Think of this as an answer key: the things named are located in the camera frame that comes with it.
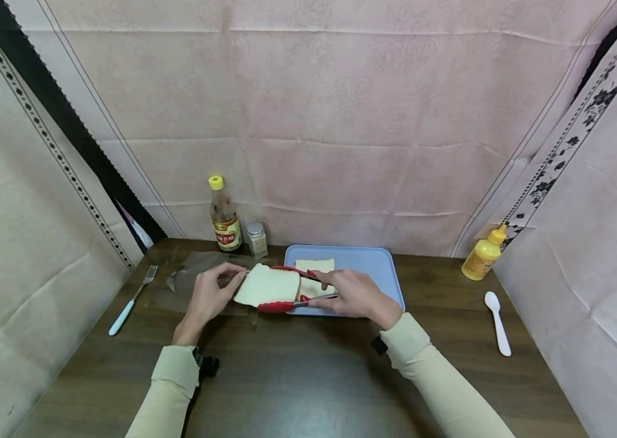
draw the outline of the white plastic spoon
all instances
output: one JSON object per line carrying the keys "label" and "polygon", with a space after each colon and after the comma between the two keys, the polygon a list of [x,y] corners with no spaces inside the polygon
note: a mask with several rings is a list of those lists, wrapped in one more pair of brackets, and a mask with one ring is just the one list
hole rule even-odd
{"label": "white plastic spoon", "polygon": [[498,338],[498,350],[500,354],[509,358],[512,355],[510,351],[510,342],[505,335],[505,328],[503,328],[503,322],[500,319],[500,301],[498,297],[491,291],[485,293],[485,305],[493,312],[493,320],[495,321],[495,335]]}

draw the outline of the dark wooden tabletop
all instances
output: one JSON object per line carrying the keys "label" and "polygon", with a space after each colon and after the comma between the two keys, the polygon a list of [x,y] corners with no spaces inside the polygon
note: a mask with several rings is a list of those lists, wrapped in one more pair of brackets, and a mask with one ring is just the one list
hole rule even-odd
{"label": "dark wooden tabletop", "polygon": [[[19,438],[123,437],[146,395],[162,346],[182,314],[160,308],[165,279],[215,243],[168,239],[128,281],[15,433]],[[271,248],[283,262],[285,248]],[[516,437],[586,437],[569,402],[494,273],[473,282],[460,259],[394,255],[406,310],[482,393]],[[160,270],[118,335],[111,323],[150,264]],[[483,295],[495,291],[512,357],[498,353]],[[220,316],[199,346],[221,368],[191,403],[187,437],[436,437],[413,385],[369,346],[362,319]]]}

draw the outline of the person's left hand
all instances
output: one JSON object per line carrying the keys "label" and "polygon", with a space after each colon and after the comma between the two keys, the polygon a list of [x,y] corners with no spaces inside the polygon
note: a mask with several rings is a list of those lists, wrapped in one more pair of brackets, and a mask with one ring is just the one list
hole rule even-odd
{"label": "person's left hand", "polygon": [[[218,278],[226,272],[236,274],[228,286],[221,288]],[[174,331],[173,345],[196,345],[206,323],[215,318],[233,298],[235,290],[243,281],[244,273],[245,268],[242,266],[226,262],[196,276],[194,293],[189,301],[187,314]]]}

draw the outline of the white bread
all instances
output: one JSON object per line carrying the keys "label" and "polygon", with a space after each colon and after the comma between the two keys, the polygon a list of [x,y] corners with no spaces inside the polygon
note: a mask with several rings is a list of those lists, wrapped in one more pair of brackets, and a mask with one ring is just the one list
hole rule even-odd
{"label": "white bread", "polygon": [[[296,260],[294,262],[294,268],[299,271],[307,272],[311,271],[321,271],[321,272],[330,272],[335,270],[335,259],[329,260]],[[332,286],[328,286],[327,290],[321,289],[321,284],[317,281],[308,280],[307,278],[300,279],[301,284],[298,288],[298,295],[296,299],[300,295],[305,295],[308,298],[315,298],[316,296],[332,294],[335,292],[335,288]]]}
{"label": "white bread", "polygon": [[257,307],[262,303],[273,301],[293,301],[298,291],[300,277],[293,271],[270,269],[258,263],[247,274],[238,294],[233,299],[236,303]]}

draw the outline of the beige sleeve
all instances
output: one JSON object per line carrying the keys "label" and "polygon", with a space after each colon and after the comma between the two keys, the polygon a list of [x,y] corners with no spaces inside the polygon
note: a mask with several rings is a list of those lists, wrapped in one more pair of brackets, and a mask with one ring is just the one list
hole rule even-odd
{"label": "beige sleeve", "polygon": [[126,438],[179,438],[189,400],[199,386],[194,347],[167,346],[153,370],[152,382]]}
{"label": "beige sleeve", "polygon": [[410,313],[381,332],[393,367],[418,388],[448,438],[506,438],[512,432],[491,405],[430,343]]}

